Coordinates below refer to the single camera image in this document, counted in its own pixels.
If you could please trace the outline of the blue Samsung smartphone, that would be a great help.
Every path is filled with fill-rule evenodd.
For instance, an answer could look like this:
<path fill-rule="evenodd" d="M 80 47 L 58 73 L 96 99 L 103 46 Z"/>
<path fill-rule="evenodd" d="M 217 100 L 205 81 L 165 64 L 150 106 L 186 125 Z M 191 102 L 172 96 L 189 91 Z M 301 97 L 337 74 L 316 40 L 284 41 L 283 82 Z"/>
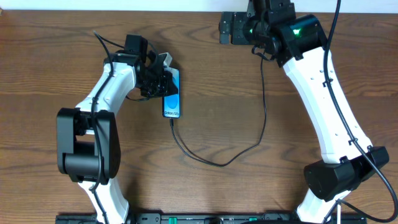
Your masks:
<path fill-rule="evenodd" d="M 165 69 L 166 71 L 172 72 L 179 72 L 179 70 L 175 68 L 168 67 Z M 179 95 L 170 95 L 163 97 L 162 99 L 162 115 L 165 118 L 173 118 L 177 119 L 180 117 L 180 94 Z"/>

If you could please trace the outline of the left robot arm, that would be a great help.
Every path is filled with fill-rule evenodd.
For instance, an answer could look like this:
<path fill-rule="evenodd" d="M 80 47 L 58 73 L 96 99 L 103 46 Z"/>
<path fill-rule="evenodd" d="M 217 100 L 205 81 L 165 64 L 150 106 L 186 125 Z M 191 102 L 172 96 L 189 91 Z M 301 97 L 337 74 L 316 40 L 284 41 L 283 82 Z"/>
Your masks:
<path fill-rule="evenodd" d="M 136 88 L 142 101 L 179 93 L 172 56 L 158 53 L 143 36 L 128 34 L 118 51 L 105 52 L 103 73 L 88 96 L 56 117 L 58 169 L 87 193 L 96 213 L 58 215 L 56 223 L 137 222 L 116 177 L 121 163 L 116 115 Z"/>

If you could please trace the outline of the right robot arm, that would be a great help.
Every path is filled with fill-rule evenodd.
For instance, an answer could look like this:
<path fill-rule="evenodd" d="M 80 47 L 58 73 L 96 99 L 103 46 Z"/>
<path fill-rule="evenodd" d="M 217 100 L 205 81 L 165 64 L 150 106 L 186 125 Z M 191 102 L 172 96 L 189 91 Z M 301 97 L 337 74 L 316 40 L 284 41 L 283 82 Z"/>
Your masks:
<path fill-rule="evenodd" d="M 251 45 L 275 61 L 296 87 L 311 119 L 321 159 L 304 168 L 308 192 L 294 222 L 325 223 L 334 208 L 389 162 L 359 126 L 336 77 L 331 38 L 316 16 L 297 16 L 290 1 L 250 1 L 245 12 L 221 14 L 220 43 Z"/>

